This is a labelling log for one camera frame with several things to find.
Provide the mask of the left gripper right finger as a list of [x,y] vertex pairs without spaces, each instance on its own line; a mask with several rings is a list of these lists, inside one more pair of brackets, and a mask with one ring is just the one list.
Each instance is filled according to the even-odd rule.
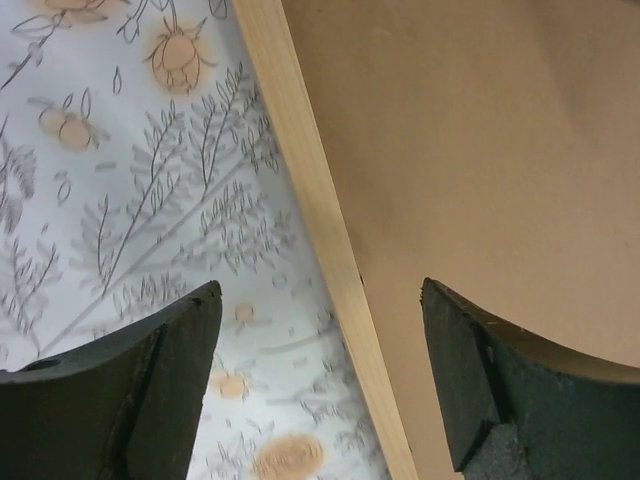
[[421,290],[453,468],[467,479],[636,479],[639,370],[493,315],[443,283]]

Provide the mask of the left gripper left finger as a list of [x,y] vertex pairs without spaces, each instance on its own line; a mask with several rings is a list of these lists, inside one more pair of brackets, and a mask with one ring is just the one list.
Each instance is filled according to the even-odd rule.
[[97,340],[2,371],[2,478],[186,478],[221,319],[210,281]]

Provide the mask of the wooden picture frame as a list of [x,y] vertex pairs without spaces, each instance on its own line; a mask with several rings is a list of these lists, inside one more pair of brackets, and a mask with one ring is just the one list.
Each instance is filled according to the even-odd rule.
[[451,479],[431,277],[639,363],[635,1],[238,1],[396,479]]

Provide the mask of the floral patterned table mat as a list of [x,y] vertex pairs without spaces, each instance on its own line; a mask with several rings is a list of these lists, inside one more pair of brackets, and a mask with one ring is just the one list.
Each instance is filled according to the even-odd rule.
[[227,1],[1,5],[1,366],[204,282],[192,479],[389,472]]

